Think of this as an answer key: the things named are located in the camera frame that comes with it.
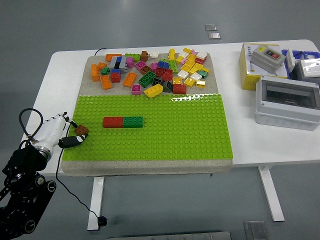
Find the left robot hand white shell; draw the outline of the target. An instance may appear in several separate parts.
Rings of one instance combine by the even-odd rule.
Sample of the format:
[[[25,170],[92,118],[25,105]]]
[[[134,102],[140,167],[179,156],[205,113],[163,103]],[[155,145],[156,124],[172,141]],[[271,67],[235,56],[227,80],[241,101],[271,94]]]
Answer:
[[[66,124],[75,127],[75,135],[62,137]],[[62,149],[79,146],[88,136],[89,129],[83,125],[76,124],[67,112],[57,114],[46,120],[39,132],[35,135],[37,140],[33,146],[53,153],[53,148],[58,145]]]

